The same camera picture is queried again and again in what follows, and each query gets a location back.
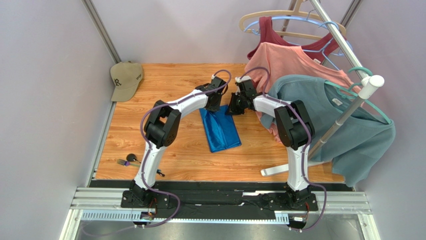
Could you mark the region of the blue cloth napkin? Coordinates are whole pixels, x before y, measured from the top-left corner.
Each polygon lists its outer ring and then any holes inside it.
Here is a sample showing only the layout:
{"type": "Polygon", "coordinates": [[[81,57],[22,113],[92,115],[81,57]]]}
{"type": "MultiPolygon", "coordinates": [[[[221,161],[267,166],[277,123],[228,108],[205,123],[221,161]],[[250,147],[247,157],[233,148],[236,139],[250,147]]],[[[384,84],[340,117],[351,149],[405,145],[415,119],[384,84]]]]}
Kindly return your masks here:
{"type": "Polygon", "coordinates": [[[219,111],[216,112],[208,111],[204,108],[199,109],[211,153],[242,145],[233,117],[226,115],[228,108],[228,105],[222,105],[219,111]]]}

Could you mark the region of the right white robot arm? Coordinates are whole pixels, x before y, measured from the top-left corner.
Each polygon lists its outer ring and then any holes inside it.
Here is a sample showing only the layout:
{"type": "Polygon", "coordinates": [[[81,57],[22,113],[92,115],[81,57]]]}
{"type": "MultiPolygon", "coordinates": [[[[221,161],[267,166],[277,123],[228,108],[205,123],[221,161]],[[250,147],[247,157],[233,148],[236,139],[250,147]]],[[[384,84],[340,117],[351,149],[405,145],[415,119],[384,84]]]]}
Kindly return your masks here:
{"type": "Polygon", "coordinates": [[[307,199],[311,194],[307,179],[308,149],[315,129],[304,103],[283,101],[267,94],[247,96],[233,92],[226,114],[242,115],[245,109],[275,118],[279,139],[287,149],[289,198],[293,202],[307,199]]]}

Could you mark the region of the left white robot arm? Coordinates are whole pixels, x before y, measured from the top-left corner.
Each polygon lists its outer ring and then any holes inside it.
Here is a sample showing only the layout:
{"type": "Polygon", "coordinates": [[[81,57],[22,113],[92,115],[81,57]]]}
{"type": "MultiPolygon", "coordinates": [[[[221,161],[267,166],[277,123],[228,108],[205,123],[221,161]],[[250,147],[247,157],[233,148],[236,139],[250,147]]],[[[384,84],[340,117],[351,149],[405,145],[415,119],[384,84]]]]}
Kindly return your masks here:
{"type": "Polygon", "coordinates": [[[160,161],[176,139],[181,118],[202,108],[220,105],[223,88],[207,90],[203,85],[198,86],[189,94],[173,101],[159,100],[142,119],[145,126],[142,136],[145,143],[145,152],[137,175],[133,179],[129,191],[141,202],[152,197],[152,187],[156,181],[156,174],[160,161]]]}

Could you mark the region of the salmon pink t-shirt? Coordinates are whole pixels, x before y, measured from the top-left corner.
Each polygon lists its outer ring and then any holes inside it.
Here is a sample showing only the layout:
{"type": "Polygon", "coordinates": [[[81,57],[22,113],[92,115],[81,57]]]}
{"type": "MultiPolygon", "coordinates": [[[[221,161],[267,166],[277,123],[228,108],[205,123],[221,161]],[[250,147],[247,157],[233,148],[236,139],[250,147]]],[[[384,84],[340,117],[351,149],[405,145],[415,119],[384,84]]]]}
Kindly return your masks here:
{"type": "Polygon", "coordinates": [[[255,67],[263,67],[269,71],[255,69],[248,73],[256,91],[263,89],[268,95],[273,84],[287,75],[306,75],[318,77],[342,87],[349,88],[353,82],[343,70],[333,70],[311,59],[300,46],[281,46],[269,42],[262,42],[251,57],[244,70],[247,72],[255,67]]]}

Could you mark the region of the beige baseball cap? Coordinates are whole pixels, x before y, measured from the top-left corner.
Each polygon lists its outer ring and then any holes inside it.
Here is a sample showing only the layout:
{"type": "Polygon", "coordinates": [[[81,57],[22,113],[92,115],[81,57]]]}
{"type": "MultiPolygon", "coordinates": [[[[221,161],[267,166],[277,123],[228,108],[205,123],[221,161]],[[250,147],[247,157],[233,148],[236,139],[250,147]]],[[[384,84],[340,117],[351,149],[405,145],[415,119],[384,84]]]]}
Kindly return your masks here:
{"type": "Polygon", "coordinates": [[[140,63],[119,62],[110,68],[110,76],[114,84],[111,101],[127,102],[135,95],[144,71],[140,63]]]}

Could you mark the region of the maroon tank top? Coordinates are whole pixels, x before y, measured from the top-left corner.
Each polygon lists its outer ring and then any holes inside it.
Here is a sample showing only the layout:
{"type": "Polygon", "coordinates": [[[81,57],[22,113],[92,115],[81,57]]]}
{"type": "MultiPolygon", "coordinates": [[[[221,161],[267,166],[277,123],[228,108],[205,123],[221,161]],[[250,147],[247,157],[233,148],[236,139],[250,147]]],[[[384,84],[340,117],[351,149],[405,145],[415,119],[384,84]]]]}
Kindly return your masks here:
{"type": "MultiPolygon", "coordinates": [[[[273,21],[271,16],[263,16],[259,18],[259,30],[260,30],[260,41],[255,49],[247,54],[247,58],[250,60],[256,53],[261,43],[272,43],[279,46],[286,47],[297,47],[298,45],[290,43],[284,40],[274,29],[273,21]]],[[[339,48],[338,43],[334,39],[331,33],[321,39],[307,45],[300,46],[302,50],[312,60],[318,60],[322,63],[326,57],[332,52],[339,48]]]]}

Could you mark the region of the black spoon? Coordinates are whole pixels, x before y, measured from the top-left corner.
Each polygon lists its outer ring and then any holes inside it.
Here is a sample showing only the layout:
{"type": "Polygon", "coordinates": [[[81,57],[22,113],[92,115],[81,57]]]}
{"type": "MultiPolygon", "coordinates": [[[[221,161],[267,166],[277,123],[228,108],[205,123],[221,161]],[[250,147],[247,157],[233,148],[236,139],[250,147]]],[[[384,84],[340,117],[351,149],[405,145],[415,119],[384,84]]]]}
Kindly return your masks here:
{"type": "Polygon", "coordinates": [[[135,154],[133,154],[133,153],[128,154],[126,156],[126,160],[128,162],[137,162],[137,163],[140,163],[140,161],[137,159],[137,156],[135,154]]]}

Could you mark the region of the teal green hanger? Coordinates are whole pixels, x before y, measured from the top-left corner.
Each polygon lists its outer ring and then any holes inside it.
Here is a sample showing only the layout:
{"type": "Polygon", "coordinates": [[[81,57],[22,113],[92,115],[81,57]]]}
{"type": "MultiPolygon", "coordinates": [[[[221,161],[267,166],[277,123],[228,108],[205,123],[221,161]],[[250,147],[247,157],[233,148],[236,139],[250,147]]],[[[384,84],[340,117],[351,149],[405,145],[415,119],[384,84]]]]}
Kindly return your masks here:
{"type": "Polygon", "coordinates": [[[366,67],[357,66],[348,70],[349,73],[352,71],[362,71],[367,74],[367,76],[364,77],[361,82],[354,83],[349,88],[345,88],[328,80],[324,83],[335,87],[337,93],[344,99],[354,100],[355,98],[360,97],[365,103],[370,105],[377,113],[379,113],[387,124],[391,124],[391,119],[375,104],[369,101],[369,98],[384,85],[384,78],[381,75],[373,75],[372,71],[366,67]]]}

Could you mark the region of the beige wooden hanger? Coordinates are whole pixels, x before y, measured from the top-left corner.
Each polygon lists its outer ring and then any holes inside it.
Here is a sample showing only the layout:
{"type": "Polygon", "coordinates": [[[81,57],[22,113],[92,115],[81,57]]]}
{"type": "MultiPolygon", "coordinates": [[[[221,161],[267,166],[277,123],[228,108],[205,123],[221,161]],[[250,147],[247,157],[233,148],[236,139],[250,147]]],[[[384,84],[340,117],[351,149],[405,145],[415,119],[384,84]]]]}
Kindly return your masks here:
{"type": "Polygon", "coordinates": [[[290,7],[287,10],[265,10],[246,14],[240,18],[238,26],[242,32],[259,36],[260,29],[253,28],[254,26],[260,26],[259,18],[272,17],[273,21],[283,21],[282,27],[279,30],[276,30],[281,37],[292,37],[314,41],[320,40],[321,37],[317,35],[287,31],[290,21],[305,22],[317,25],[319,28],[327,28],[328,24],[325,21],[320,22],[322,18],[318,14],[313,14],[312,11],[306,12],[300,10],[303,2],[303,0],[292,0],[290,2],[290,7]]]}

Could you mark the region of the black fork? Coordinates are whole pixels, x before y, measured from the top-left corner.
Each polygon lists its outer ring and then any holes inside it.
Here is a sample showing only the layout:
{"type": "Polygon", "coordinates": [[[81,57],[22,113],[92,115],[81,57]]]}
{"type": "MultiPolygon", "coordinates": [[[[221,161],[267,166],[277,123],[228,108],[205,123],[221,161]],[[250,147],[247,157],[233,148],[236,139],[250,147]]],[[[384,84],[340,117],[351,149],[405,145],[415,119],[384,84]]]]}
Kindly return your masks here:
{"type": "MultiPolygon", "coordinates": [[[[124,159],[118,159],[117,161],[116,161],[119,165],[122,165],[122,166],[125,166],[125,167],[128,167],[128,166],[133,166],[133,167],[140,167],[140,165],[139,164],[135,164],[135,163],[131,163],[130,161],[127,161],[127,160],[124,160],[124,159]]],[[[158,175],[160,175],[161,177],[165,177],[165,174],[164,173],[162,173],[162,171],[160,170],[160,169],[158,169],[157,171],[156,171],[156,173],[158,174],[158,175]]]]}

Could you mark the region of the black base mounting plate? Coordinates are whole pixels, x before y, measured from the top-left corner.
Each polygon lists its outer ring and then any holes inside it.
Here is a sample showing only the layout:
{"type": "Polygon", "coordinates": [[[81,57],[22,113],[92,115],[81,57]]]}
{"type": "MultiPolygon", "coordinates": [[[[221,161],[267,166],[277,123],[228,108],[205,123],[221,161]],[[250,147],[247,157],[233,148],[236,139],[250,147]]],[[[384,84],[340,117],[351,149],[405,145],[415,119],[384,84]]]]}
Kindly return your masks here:
{"type": "Polygon", "coordinates": [[[157,181],[154,189],[162,193],[152,192],[148,201],[140,201],[130,192],[131,183],[130,180],[95,180],[90,187],[123,189],[120,203],[122,208],[150,208],[157,211],[156,215],[167,213],[172,218],[181,207],[196,204],[232,207],[248,204],[261,208],[270,207],[272,210],[283,207],[285,210],[295,211],[309,207],[314,211],[319,209],[314,203],[316,196],[311,191],[305,200],[292,201],[288,194],[290,187],[283,182],[157,181]]]}

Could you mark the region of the teal t-shirt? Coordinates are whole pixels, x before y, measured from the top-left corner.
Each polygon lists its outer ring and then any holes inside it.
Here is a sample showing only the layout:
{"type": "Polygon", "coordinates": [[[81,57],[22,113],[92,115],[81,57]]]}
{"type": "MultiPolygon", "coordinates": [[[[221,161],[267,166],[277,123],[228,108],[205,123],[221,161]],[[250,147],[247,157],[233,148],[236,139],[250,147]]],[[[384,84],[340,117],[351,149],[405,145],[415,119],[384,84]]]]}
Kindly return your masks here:
{"type": "MultiPolygon", "coordinates": [[[[338,94],[336,84],[308,75],[286,75],[275,81],[267,94],[293,102],[301,100],[311,118],[314,146],[351,100],[338,94]]],[[[371,168],[384,155],[396,136],[395,123],[359,107],[311,157],[313,162],[332,161],[332,172],[342,175],[348,187],[368,177],[371,168]]]]}

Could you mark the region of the metal clothes rack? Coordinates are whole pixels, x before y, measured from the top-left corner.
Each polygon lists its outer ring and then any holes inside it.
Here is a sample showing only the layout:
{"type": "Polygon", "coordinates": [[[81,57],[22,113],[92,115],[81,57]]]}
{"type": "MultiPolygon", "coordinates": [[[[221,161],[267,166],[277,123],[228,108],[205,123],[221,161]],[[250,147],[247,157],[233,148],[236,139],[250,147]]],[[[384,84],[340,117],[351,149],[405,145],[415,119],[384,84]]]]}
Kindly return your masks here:
{"type": "MultiPolygon", "coordinates": [[[[343,54],[347,60],[352,64],[353,67],[363,67],[356,57],[355,53],[352,50],[352,47],[345,40],[346,30],[344,27],[340,27],[339,24],[332,21],[329,15],[326,13],[322,7],[319,0],[311,0],[310,3],[313,6],[313,9],[317,11],[318,15],[321,17],[322,22],[327,23],[327,29],[332,34],[335,41],[338,43],[339,48],[342,50],[343,54]]],[[[356,71],[359,78],[362,80],[368,75],[360,70],[356,71]]],[[[319,141],[310,148],[308,155],[306,156],[306,165],[308,167],[322,165],[325,162],[311,161],[311,158],[318,153],[318,151],[327,143],[327,141],[344,125],[348,118],[355,112],[355,110],[360,107],[364,101],[360,97],[356,97],[349,107],[340,115],[335,123],[330,127],[330,129],[319,139],[319,141]]]]}

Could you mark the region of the aluminium frame rail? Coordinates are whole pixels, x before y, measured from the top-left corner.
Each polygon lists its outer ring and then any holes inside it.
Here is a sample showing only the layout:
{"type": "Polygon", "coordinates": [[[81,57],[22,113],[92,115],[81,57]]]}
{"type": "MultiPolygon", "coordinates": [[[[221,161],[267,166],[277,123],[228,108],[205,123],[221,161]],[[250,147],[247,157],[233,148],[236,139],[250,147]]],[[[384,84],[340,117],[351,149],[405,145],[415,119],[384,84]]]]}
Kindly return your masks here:
{"type": "MultiPolygon", "coordinates": [[[[147,208],[123,208],[120,206],[124,189],[122,188],[84,188],[79,187],[71,202],[71,210],[79,210],[83,220],[153,222],[164,221],[169,214],[157,214],[153,219],[147,208]]],[[[376,229],[376,222],[364,192],[331,192],[324,195],[316,191],[314,203],[319,208],[325,207],[327,215],[356,215],[364,231],[376,229]]],[[[285,210],[279,207],[250,206],[239,203],[236,206],[214,204],[212,206],[195,204],[182,206],[170,220],[172,223],[230,223],[230,224],[288,224],[290,217],[319,215],[321,210],[308,207],[302,210],[285,210]]]]}

